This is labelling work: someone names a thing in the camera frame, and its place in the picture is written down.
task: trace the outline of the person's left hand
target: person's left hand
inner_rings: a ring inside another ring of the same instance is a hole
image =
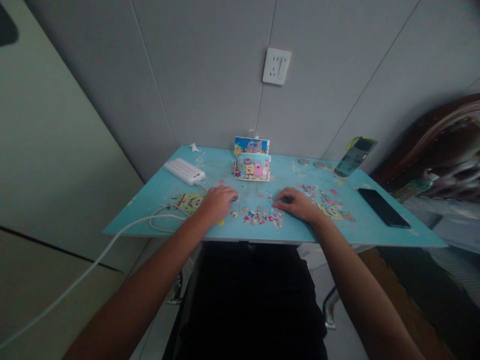
[[[231,187],[223,185],[212,187],[192,218],[199,219],[211,227],[228,215],[232,198],[238,196],[238,192]]]

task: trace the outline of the clear plastic bottle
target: clear plastic bottle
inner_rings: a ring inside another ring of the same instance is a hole
[[[429,172],[430,170],[431,169],[425,170],[422,177],[409,181],[404,187],[402,187],[400,190],[397,190],[393,194],[393,197],[399,203],[403,203],[410,198],[426,192],[432,187],[434,181],[439,178],[438,175]]]
[[[377,145],[377,141],[363,136],[355,137],[346,147],[346,154],[335,168],[335,174],[346,178],[365,160],[367,155]]]

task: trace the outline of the electrical outlet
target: electrical outlet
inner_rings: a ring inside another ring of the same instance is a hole
[[[290,65],[291,51],[269,47],[266,51],[265,67],[263,68],[264,83],[283,85],[287,78]]]

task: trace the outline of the white cable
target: white cable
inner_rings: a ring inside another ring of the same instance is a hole
[[[202,188],[205,190],[206,193],[209,192],[209,191],[207,190],[207,188],[206,188],[200,181],[195,181],[194,184],[202,187]]]
[[[174,208],[174,209],[176,209],[176,210],[180,210],[182,213],[184,213],[184,214],[187,216],[187,217],[180,217],[180,216],[170,215],[171,218],[176,218],[176,219],[180,219],[180,220],[187,220],[187,219],[190,217],[190,215],[189,215],[187,212],[183,211],[180,207],[178,207],[177,205],[173,205],[173,204],[171,204],[171,205],[164,205],[164,206],[158,208],[157,210],[155,210],[154,212],[152,212],[151,216],[155,215],[155,214],[158,213],[160,210],[163,210],[163,209],[168,208],[168,207]],[[172,233],[172,234],[175,232],[175,231],[172,231],[172,230],[162,229],[161,227],[156,227],[156,226],[154,226],[154,223],[152,222],[152,219],[153,219],[153,218],[151,218],[150,220],[148,220],[148,224],[150,225],[150,227],[151,227],[152,229],[159,230],[159,231],[163,231],[163,232],[165,232],[165,233]]]
[[[24,326],[22,329],[14,333],[12,336],[10,336],[7,340],[2,342],[0,344],[0,350],[6,347],[8,344],[10,344],[12,341],[14,341],[16,338],[18,338],[20,335],[22,335],[24,332],[26,332],[28,329],[30,329],[32,326],[34,326],[36,323],[38,323],[41,319],[43,319],[49,312],[51,312],[93,269],[95,266],[98,265],[98,263],[104,258],[104,256],[109,252],[110,248],[115,244],[119,236],[127,229],[131,228],[133,225],[138,224],[142,221],[148,220],[148,219],[155,219],[155,218],[177,218],[177,219],[182,219],[186,220],[183,217],[175,216],[175,215],[170,215],[170,214],[165,214],[165,215],[151,215],[147,217],[143,217],[141,219],[138,219],[127,226],[125,226],[122,230],[116,233],[116,235],[113,237],[113,239],[108,243],[107,247],[103,252],[100,254],[100,256],[94,261],[92,265],[77,279],[75,280],[54,302],[52,302],[45,310],[43,310],[37,317],[35,317],[29,324]]]
[[[201,186],[202,188],[205,189],[205,191],[208,193],[209,191],[207,190],[207,188],[200,182],[200,181],[196,181],[195,182],[196,185],[198,186]],[[187,217],[180,217],[180,216],[176,216],[176,215],[171,215],[171,214],[165,214],[165,215],[155,215],[156,213],[158,213],[160,210],[163,210],[167,207],[171,207],[171,208],[174,208],[174,209],[177,209],[177,210],[180,210],[182,213],[184,213]],[[149,220],[149,225],[155,229],[155,230],[159,230],[159,231],[163,231],[163,232],[166,232],[166,233],[174,233],[175,231],[172,231],[172,230],[166,230],[166,229],[162,229],[162,228],[159,228],[159,227],[155,227],[153,224],[152,224],[152,219],[156,219],[156,218],[175,218],[175,219],[180,219],[180,220],[187,220],[188,218],[190,217],[190,215],[188,213],[186,213],[185,211],[183,211],[180,207],[176,206],[176,205],[164,205],[162,206],[161,208],[155,210],[152,215],[150,216],[147,216],[147,217],[142,217],[141,219],[138,219],[130,224],[128,224],[127,226],[125,226],[122,230],[120,230],[119,232],[116,233],[116,235],[113,237],[112,240],[110,240],[110,242],[108,243],[108,245],[106,246],[105,250],[103,250],[103,252],[100,254],[100,256],[93,262],[93,264],[90,265],[90,267],[82,274],[80,275],[80,277],[75,280],[54,302],[52,302],[45,310],[43,310],[37,317],[35,317],[32,321],[30,321],[30,323],[28,323],[26,326],[24,326],[22,329],[20,329],[19,331],[17,331],[16,333],[14,333],[12,336],[10,336],[8,339],[6,339],[4,342],[2,342],[0,344],[0,350],[3,349],[4,347],[6,347],[8,344],[10,344],[12,341],[14,341],[16,338],[18,338],[20,335],[22,335],[24,332],[26,332],[28,329],[30,329],[32,326],[34,326],[36,323],[38,323],[41,319],[43,319],[49,312],[51,312],[58,304],[60,304],[60,302],[65,299],[65,297],[70,294],[70,292],[83,280],[85,279],[85,277],[90,274],[90,272],[99,264],[99,262],[104,258],[104,256],[109,252],[109,250],[112,248],[112,246],[115,244],[115,242],[117,241],[117,239],[119,238],[119,236],[125,231],[127,230],[128,228],[132,227],[133,225],[135,224],[138,224],[144,220]]]

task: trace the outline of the smartphone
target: smartphone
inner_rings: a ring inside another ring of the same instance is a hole
[[[387,226],[410,229],[410,224],[376,190],[359,188],[358,192]]]

